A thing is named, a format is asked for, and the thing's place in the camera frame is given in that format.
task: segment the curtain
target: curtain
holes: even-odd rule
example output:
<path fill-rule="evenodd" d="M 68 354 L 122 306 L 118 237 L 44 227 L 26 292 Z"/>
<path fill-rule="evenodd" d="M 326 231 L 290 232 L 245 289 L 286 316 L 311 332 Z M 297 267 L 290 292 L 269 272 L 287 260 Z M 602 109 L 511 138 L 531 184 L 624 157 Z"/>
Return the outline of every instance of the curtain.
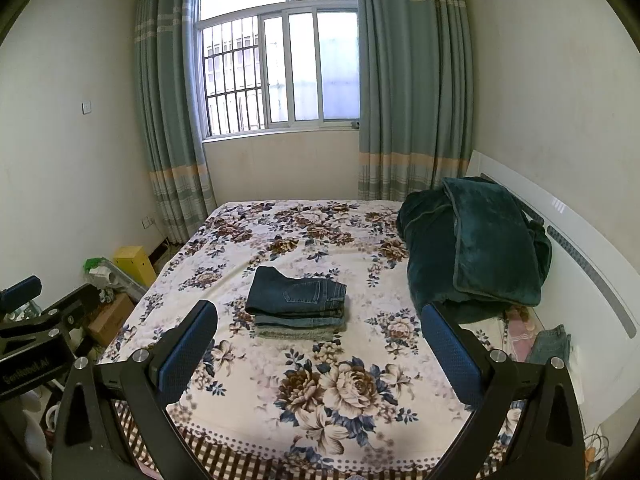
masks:
<path fill-rule="evenodd" d="M 363 200 L 404 200 L 462 176 L 471 156 L 464 0 L 358 0 Z"/>
<path fill-rule="evenodd" d="M 195 101 L 193 0 L 139 0 L 135 73 L 149 176 L 169 241 L 216 207 Z"/>

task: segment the blue gripper pad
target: blue gripper pad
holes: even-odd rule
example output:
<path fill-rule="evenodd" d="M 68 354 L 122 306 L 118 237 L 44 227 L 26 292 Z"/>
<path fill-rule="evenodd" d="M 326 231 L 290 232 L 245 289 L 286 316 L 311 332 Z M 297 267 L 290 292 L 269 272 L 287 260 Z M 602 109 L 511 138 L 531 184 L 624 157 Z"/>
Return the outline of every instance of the blue gripper pad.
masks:
<path fill-rule="evenodd" d="M 478 409 L 484 399 L 480 369 L 432 304 L 420 313 L 422 335 L 463 404 Z"/>
<path fill-rule="evenodd" d="M 180 400 L 193 371 L 202 359 L 202 355 L 211 343 L 218 327 L 218 313 L 213 303 L 201 300 L 200 313 L 184 330 L 171 353 L 158 370 L 157 398 L 163 405 Z M 182 323 L 176 330 L 182 329 Z"/>

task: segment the cardboard box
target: cardboard box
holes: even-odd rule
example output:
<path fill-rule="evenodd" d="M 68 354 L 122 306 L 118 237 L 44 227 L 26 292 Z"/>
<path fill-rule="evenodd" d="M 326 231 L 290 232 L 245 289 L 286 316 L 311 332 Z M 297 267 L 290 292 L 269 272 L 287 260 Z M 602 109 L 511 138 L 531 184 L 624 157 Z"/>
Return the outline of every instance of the cardboard box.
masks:
<path fill-rule="evenodd" d="M 156 280 L 156 272 L 142 246 L 119 248 L 113 255 L 113 263 L 140 285 L 151 286 Z"/>
<path fill-rule="evenodd" d="M 107 346 L 116 337 L 127 317 L 133 312 L 133 303 L 127 294 L 118 294 L 113 303 L 104 305 L 89 323 L 87 331 L 102 346 Z"/>

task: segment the window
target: window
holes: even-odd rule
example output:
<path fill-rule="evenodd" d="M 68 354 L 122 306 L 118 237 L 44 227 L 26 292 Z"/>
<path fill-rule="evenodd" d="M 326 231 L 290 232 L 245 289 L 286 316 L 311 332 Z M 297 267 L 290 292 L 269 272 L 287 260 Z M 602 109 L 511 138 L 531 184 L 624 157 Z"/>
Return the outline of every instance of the window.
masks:
<path fill-rule="evenodd" d="M 356 0 L 199 0 L 199 6 L 206 136 L 359 118 Z"/>

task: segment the yellow box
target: yellow box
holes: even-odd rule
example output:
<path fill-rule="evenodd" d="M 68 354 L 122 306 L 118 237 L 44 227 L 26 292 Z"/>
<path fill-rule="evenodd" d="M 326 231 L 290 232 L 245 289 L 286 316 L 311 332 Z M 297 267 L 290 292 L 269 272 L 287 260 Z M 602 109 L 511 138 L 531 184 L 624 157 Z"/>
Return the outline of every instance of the yellow box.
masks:
<path fill-rule="evenodd" d="M 113 263 L 142 285 L 151 286 L 156 280 L 156 272 L 142 246 L 119 248 L 113 255 Z"/>

